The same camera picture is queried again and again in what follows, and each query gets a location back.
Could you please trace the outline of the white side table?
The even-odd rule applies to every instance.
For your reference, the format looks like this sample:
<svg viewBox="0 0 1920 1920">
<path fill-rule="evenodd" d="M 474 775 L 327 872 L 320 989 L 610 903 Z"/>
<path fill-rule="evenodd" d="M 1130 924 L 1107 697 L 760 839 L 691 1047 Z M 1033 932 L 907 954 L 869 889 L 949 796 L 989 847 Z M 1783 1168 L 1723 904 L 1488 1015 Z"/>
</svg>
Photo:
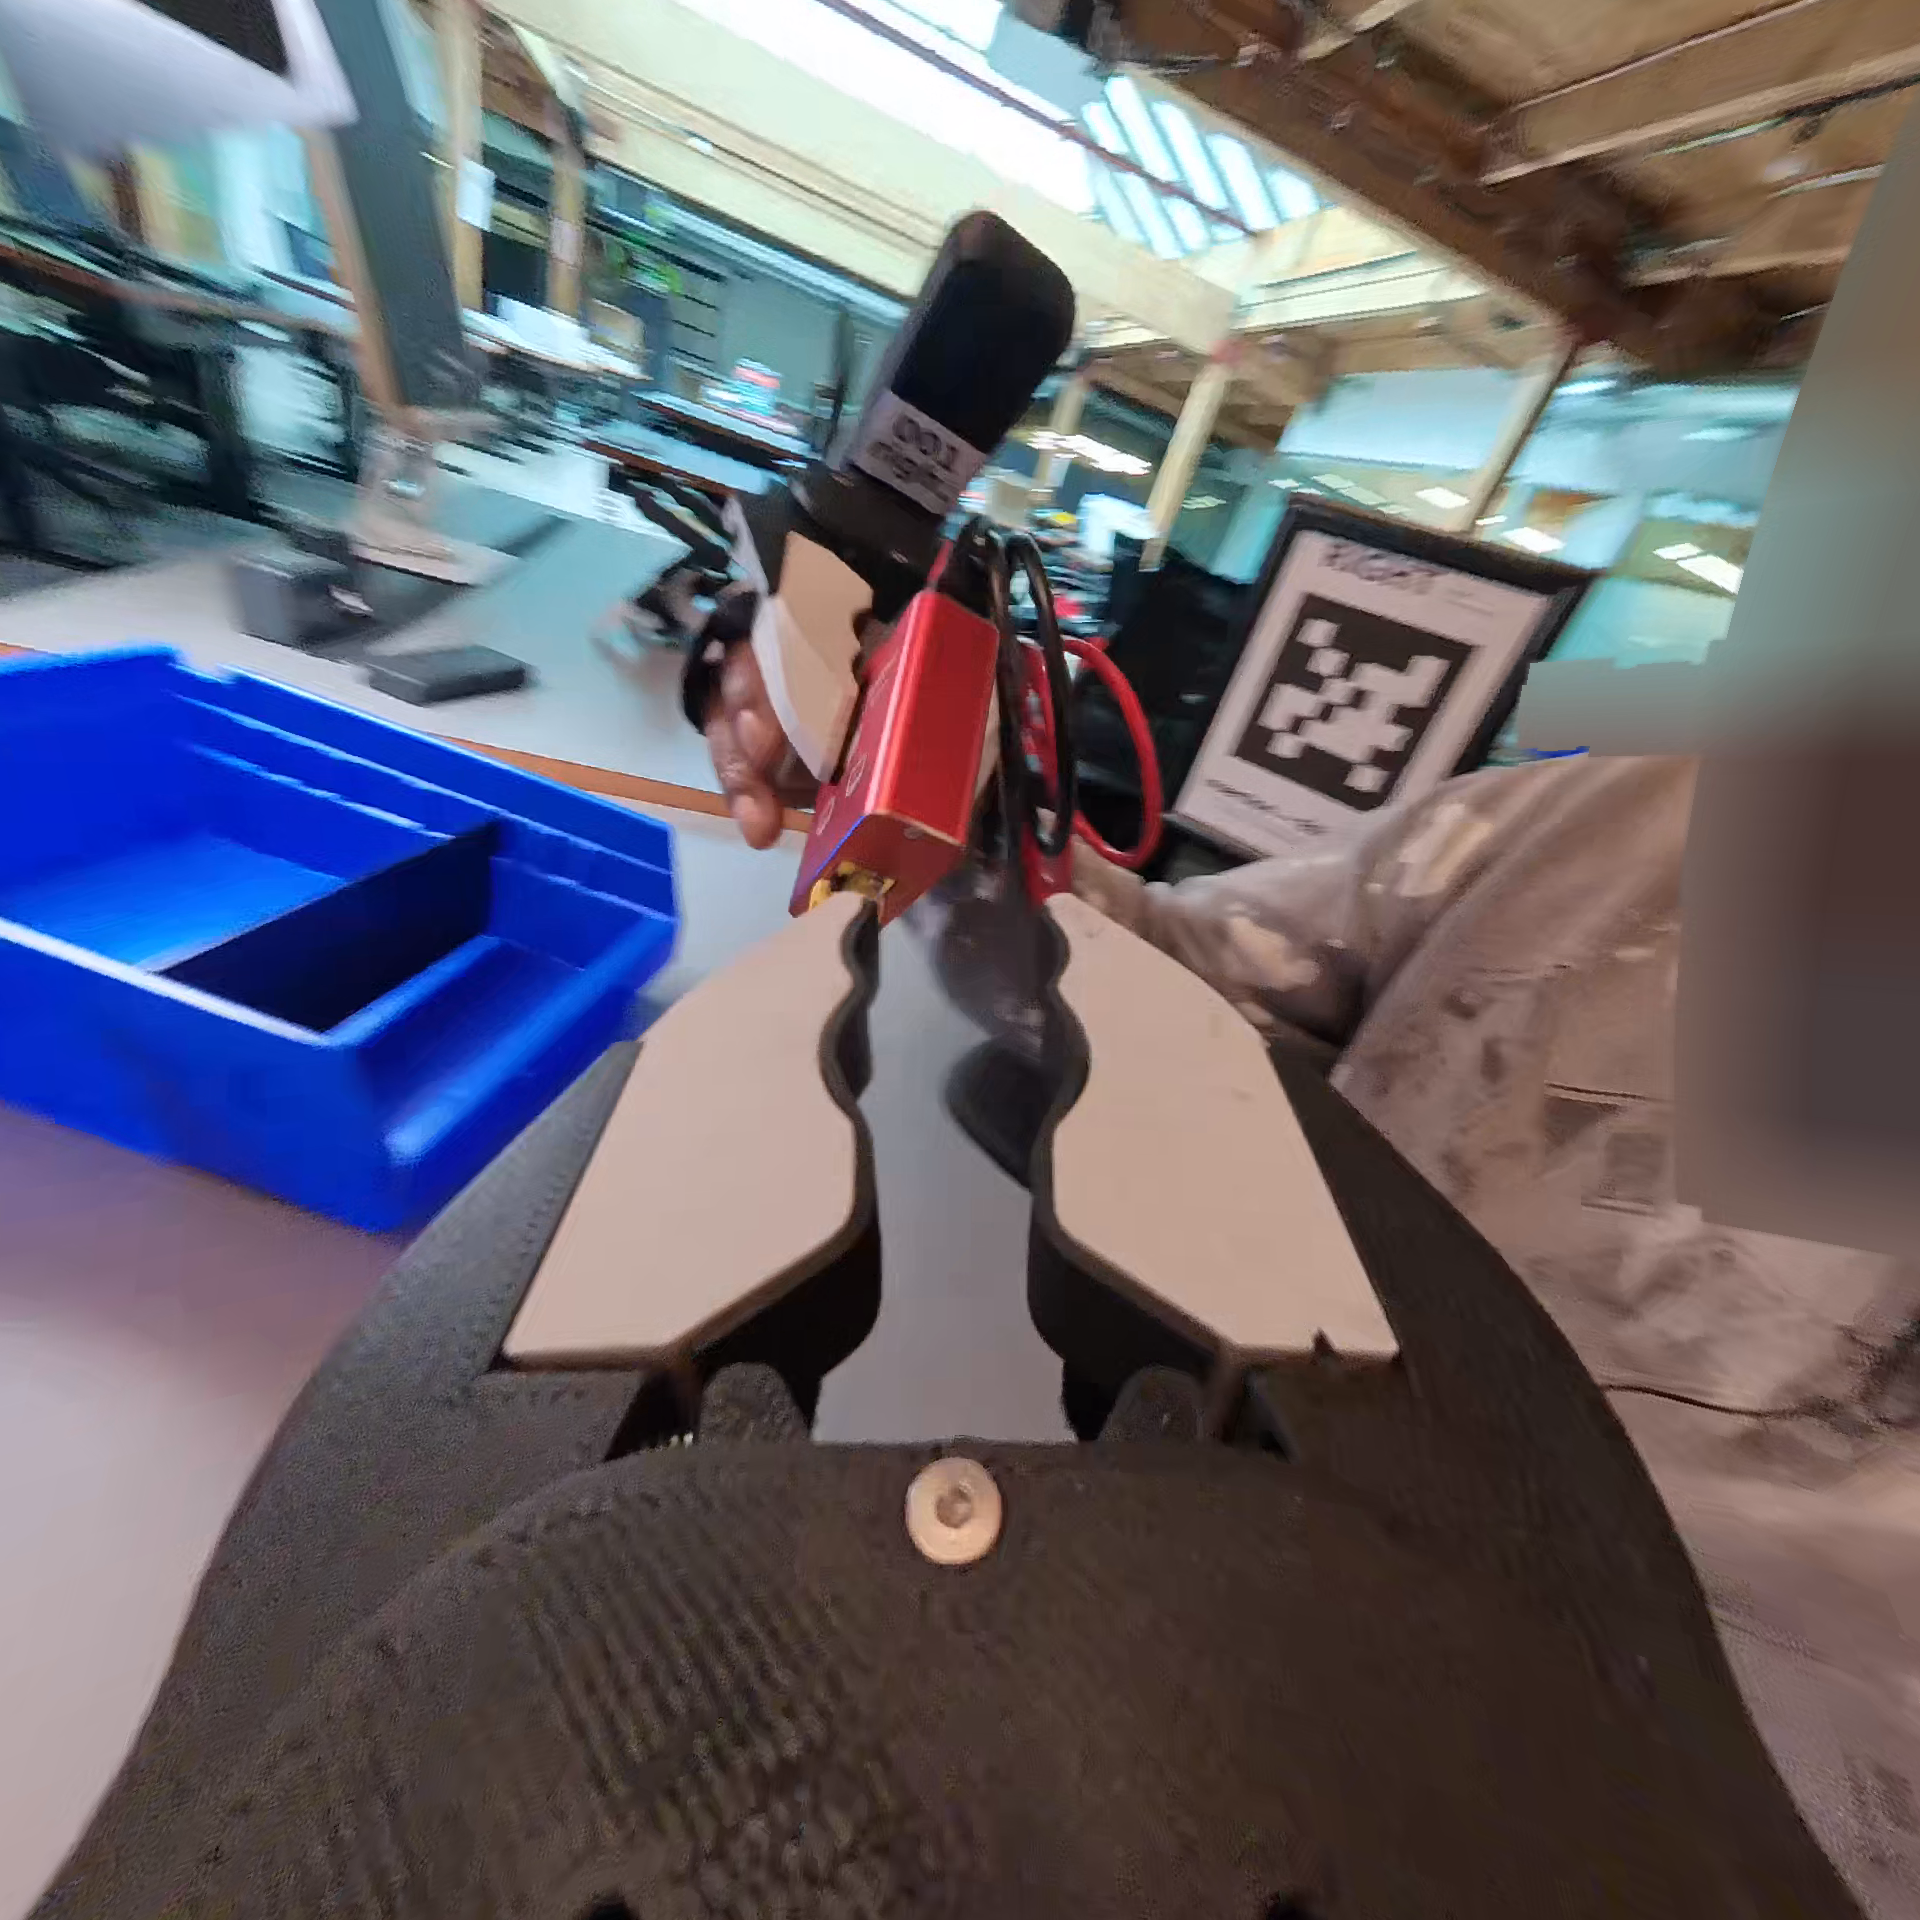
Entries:
<svg viewBox="0 0 1920 1920">
<path fill-rule="evenodd" d="M 450 738 L 615 799 L 729 815 L 704 738 L 681 713 L 681 658 L 609 647 L 615 613 L 666 565 L 669 541 L 588 519 L 551 519 L 491 583 L 457 592 L 392 633 L 380 653 L 487 645 L 531 666 L 527 687 L 441 705 L 377 693 L 364 665 L 242 633 L 231 553 L 68 574 L 5 599 L 5 656 L 176 649 L 205 672 L 251 673 Z"/>
</svg>

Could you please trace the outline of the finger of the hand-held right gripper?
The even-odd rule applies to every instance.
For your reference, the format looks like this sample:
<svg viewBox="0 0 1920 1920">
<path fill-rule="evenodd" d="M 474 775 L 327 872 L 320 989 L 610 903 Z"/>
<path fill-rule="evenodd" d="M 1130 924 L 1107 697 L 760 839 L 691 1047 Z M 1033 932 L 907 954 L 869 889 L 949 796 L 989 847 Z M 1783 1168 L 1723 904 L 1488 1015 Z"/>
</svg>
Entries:
<svg viewBox="0 0 1920 1920">
<path fill-rule="evenodd" d="M 752 656 L 789 749 L 817 784 L 837 780 L 860 694 L 871 585 L 803 532 L 783 543 L 777 583 L 752 623 Z"/>
</svg>

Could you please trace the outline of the black bin divider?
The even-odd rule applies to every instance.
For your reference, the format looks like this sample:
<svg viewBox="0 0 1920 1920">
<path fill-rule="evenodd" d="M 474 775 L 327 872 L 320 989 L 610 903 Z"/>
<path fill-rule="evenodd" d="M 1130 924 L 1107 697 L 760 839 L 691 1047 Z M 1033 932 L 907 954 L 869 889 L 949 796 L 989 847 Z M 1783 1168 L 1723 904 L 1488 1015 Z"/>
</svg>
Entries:
<svg viewBox="0 0 1920 1920">
<path fill-rule="evenodd" d="M 503 823 L 482 823 L 192 950 L 160 978 L 324 1033 L 480 936 Z"/>
</svg>

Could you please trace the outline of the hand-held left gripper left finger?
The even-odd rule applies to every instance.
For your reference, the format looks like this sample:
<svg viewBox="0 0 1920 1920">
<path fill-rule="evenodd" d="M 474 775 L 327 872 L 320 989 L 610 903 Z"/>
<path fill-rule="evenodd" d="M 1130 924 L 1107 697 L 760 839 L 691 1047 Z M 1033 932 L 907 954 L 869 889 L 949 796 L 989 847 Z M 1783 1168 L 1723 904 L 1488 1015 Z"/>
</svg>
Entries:
<svg viewBox="0 0 1920 1920">
<path fill-rule="evenodd" d="M 826 900 L 642 1036 L 503 1334 L 516 1369 L 680 1365 L 842 1256 L 874 1209 L 856 1066 L 871 900 Z"/>
</svg>

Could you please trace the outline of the black panel board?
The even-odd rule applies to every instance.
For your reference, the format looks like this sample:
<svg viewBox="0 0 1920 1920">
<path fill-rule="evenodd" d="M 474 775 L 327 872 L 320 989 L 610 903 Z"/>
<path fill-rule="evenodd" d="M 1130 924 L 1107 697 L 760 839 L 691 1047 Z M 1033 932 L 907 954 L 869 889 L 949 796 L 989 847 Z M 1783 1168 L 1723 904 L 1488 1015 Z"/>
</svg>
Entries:
<svg viewBox="0 0 1920 1920">
<path fill-rule="evenodd" d="M 441 73 L 417 5 L 320 1 L 352 119 L 312 150 L 337 274 L 352 297 L 364 388 L 385 416 L 450 416 L 475 397 L 450 264 Z"/>
</svg>

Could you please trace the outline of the person's torso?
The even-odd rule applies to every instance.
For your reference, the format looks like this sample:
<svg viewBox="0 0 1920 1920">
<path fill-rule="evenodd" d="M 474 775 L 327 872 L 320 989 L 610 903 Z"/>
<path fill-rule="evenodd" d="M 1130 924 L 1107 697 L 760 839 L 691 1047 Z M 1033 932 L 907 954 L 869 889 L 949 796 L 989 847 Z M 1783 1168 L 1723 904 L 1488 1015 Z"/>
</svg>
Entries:
<svg viewBox="0 0 1920 1920">
<path fill-rule="evenodd" d="M 1472 1216 L 1641 1450 L 1810 1831 L 1917 1914 L 1915 1264 L 1575 1172 Z"/>
</svg>

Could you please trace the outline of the dark grey flat box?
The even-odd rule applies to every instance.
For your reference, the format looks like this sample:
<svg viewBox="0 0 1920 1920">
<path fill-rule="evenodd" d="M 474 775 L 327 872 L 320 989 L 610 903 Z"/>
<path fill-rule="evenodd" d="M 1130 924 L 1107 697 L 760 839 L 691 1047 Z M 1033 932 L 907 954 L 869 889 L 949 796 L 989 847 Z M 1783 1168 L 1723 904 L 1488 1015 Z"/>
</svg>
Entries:
<svg viewBox="0 0 1920 1920">
<path fill-rule="evenodd" d="M 365 665 L 373 693 L 411 705 L 487 698 L 533 682 L 529 662 L 475 641 L 373 656 Z"/>
</svg>

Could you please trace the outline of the blue plastic storage bin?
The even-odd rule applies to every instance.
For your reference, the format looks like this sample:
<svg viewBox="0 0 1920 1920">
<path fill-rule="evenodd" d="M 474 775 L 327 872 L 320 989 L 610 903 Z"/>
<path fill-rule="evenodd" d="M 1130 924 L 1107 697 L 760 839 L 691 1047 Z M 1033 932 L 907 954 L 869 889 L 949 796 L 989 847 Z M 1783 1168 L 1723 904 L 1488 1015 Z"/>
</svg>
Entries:
<svg viewBox="0 0 1920 1920">
<path fill-rule="evenodd" d="M 160 647 L 3 673 L 3 1094 L 365 1232 L 426 1223 L 632 1031 L 674 833 Z M 498 818 L 487 930 L 330 1031 L 157 976 Z"/>
</svg>

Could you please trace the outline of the white board stand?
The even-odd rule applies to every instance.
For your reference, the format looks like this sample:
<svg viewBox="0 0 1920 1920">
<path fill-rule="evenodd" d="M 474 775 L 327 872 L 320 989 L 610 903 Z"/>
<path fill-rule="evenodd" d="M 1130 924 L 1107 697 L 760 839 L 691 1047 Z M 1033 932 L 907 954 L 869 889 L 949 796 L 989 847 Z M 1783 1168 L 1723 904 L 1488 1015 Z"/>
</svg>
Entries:
<svg viewBox="0 0 1920 1920">
<path fill-rule="evenodd" d="M 444 532 L 436 442 L 410 421 L 377 418 L 359 457 L 347 559 L 450 588 L 491 585 L 509 565 L 500 549 Z"/>
</svg>

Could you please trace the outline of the person's right hand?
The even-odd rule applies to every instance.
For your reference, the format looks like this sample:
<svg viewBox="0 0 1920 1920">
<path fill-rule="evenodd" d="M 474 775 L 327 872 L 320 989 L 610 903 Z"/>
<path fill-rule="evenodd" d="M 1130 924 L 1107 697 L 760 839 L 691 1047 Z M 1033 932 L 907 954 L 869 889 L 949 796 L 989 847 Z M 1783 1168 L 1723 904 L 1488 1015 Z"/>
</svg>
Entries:
<svg viewBox="0 0 1920 1920">
<path fill-rule="evenodd" d="M 747 847 L 771 849 L 791 815 L 815 810 L 819 780 L 783 732 L 747 641 L 729 647 L 717 666 L 704 705 L 704 742 L 728 815 Z"/>
</svg>

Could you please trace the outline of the grey device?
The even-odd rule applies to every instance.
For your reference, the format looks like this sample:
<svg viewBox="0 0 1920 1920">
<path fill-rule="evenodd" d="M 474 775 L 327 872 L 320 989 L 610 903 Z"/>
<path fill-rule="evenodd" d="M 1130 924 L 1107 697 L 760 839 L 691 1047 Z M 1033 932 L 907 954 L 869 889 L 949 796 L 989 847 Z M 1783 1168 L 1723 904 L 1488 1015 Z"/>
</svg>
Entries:
<svg viewBox="0 0 1920 1920">
<path fill-rule="evenodd" d="M 347 559 L 308 551 L 256 551 L 227 568 L 234 625 L 296 650 L 370 640 L 377 618 Z"/>
</svg>

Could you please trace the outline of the person's right forearm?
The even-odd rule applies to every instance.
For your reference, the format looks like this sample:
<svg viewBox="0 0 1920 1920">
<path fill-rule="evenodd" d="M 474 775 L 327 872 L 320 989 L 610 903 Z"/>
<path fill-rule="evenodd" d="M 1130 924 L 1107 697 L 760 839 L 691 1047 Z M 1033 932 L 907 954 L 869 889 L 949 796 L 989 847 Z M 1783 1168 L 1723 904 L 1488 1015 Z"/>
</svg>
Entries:
<svg viewBox="0 0 1920 1920">
<path fill-rule="evenodd" d="M 1693 759 L 1546 759 L 1339 847 L 1075 887 L 1265 1033 L 1330 1047 L 1345 1097 L 1458 1206 L 1571 1177 L 1587 1206 L 1658 1212 L 1693 780 Z"/>
</svg>

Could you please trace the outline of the red metal ethernet adapter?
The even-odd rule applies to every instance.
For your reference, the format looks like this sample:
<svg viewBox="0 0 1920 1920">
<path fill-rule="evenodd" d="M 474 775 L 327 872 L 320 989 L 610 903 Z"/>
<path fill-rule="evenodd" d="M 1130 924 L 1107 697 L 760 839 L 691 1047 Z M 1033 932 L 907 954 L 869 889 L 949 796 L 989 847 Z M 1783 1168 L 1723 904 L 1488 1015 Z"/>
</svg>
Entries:
<svg viewBox="0 0 1920 1920">
<path fill-rule="evenodd" d="M 972 840 L 992 752 L 1000 628 L 983 588 L 923 588 L 860 672 L 837 775 L 811 814 L 793 916 L 860 893 L 898 918 Z"/>
</svg>

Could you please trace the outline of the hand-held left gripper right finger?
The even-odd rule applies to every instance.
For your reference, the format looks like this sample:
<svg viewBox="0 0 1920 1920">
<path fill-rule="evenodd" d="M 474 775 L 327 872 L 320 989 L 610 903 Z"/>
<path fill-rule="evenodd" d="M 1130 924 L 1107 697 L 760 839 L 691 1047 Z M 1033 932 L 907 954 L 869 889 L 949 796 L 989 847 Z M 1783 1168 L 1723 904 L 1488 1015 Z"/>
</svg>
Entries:
<svg viewBox="0 0 1920 1920">
<path fill-rule="evenodd" d="M 1052 1216 L 1177 1328 L 1250 1361 L 1401 1343 L 1258 1031 L 1077 896 L 1047 900 L 1089 1047 L 1047 1145 Z"/>
</svg>

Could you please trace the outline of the printed tag sign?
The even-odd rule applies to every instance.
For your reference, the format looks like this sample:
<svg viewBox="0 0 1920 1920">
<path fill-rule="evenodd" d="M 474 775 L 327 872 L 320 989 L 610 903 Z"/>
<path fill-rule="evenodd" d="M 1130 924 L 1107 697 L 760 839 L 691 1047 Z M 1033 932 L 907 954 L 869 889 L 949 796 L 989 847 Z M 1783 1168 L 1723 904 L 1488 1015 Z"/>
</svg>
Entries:
<svg viewBox="0 0 1920 1920">
<path fill-rule="evenodd" d="M 1164 821 L 1226 854 L 1338 847 L 1481 768 L 1597 572 L 1296 496 Z"/>
</svg>

